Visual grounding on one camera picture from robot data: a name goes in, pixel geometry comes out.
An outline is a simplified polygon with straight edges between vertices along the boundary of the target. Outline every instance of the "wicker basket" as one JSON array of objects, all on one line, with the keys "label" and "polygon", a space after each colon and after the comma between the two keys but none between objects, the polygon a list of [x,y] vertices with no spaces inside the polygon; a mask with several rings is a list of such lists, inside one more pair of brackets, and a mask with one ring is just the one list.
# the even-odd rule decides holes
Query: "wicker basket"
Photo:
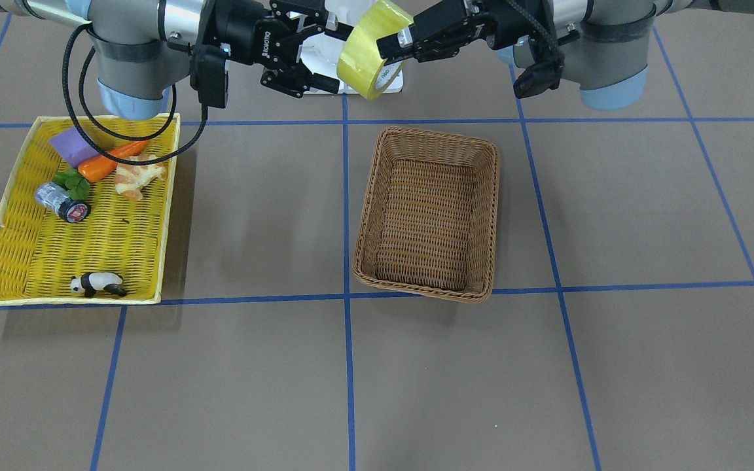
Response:
[{"label": "wicker basket", "polygon": [[[113,131],[138,136],[158,130],[165,119],[167,115],[143,122],[98,117]],[[85,118],[81,124],[97,138],[99,146],[113,148],[122,143],[97,131]],[[0,203],[0,306],[159,302],[175,163],[168,161],[168,178],[147,185],[141,201],[118,196],[112,176],[93,184],[87,199],[92,214],[68,224],[33,199],[40,184],[68,167],[48,142],[68,128],[68,118],[37,118],[11,172]],[[176,116],[145,152],[164,155],[176,150],[178,143]],[[71,277],[87,271],[120,274],[130,294],[116,298],[99,293],[95,298],[84,298],[72,292]]]},{"label": "wicker basket", "polygon": [[377,140],[353,274],[459,302],[494,285],[499,150],[485,140],[386,128]]}]

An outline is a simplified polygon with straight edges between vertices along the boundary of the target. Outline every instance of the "panda toy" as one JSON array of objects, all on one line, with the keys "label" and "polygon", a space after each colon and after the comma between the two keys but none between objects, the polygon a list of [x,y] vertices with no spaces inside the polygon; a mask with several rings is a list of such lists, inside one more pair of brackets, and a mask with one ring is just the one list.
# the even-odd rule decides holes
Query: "panda toy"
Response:
[{"label": "panda toy", "polygon": [[74,292],[83,292],[87,298],[95,296],[96,292],[105,291],[110,294],[116,294],[120,297],[126,296],[126,291],[120,287],[124,282],[123,278],[110,272],[88,272],[81,275],[80,278],[71,278],[71,290]]}]

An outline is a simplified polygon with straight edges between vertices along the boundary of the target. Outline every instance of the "carrot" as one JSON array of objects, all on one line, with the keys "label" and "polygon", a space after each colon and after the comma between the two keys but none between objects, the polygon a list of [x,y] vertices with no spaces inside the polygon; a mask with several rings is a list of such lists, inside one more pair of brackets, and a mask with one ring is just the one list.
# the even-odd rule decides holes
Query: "carrot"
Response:
[{"label": "carrot", "polygon": [[[150,141],[133,141],[132,143],[126,143],[123,146],[116,147],[109,153],[113,157],[128,158],[134,155],[138,155],[147,147]],[[118,167],[118,163],[111,161],[110,159],[98,154],[93,158],[84,160],[77,166],[77,171],[83,175],[83,177],[92,183],[104,178],[113,172]]]}]

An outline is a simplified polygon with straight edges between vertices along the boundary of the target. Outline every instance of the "yellow tray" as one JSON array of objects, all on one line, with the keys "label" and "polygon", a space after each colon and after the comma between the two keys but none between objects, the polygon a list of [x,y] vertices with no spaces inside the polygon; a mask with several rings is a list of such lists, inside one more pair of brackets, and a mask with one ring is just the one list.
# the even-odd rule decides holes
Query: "yellow tray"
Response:
[{"label": "yellow tray", "polygon": [[[97,116],[113,131],[150,134],[164,125],[166,114],[143,122]],[[84,130],[103,148],[123,141],[79,118]],[[179,145],[179,115],[146,153],[165,155]],[[162,299],[162,270],[168,240],[176,166],[167,162],[168,178],[154,180],[138,202],[115,191],[113,176],[93,184],[87,201],[92,214],[68,224],[40,206],[33,193],[69,165],[50,140],[71,127],[67,117],[40,116],[25,138],[0,203],[0,306],[27,304],[156,304]],[[112,271],[124,278],[125,298],[98,292],[84,298],[69,289],[72,277],[88,271]]]}]

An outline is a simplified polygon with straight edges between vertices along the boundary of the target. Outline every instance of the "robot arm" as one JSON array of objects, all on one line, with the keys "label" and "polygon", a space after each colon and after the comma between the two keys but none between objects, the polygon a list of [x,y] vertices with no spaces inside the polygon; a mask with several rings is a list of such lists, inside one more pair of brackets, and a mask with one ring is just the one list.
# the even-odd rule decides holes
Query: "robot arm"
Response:
[{"label": "robot arm", "polygon": [[107,109],[132,120],[159,113],[162,92],[190,77],[200,103],[224,108],[228,62],[261,63],[261,84],[301,98],[306,90],[338,91],[338,80],[301,62],[305,39],[345,40],[352,27],[324,0],[0,0],[0,12],[90,24],[98,82]]},{"label": "robot arm", "polygon": [[643,91],[653,21],[707,9],[754,14],[754,0],[442,0],[397,35],[378,40],[387,63],[448,59],[476,39],[526,69],[517,98],[581,84],[589,107],[617,110]]}]

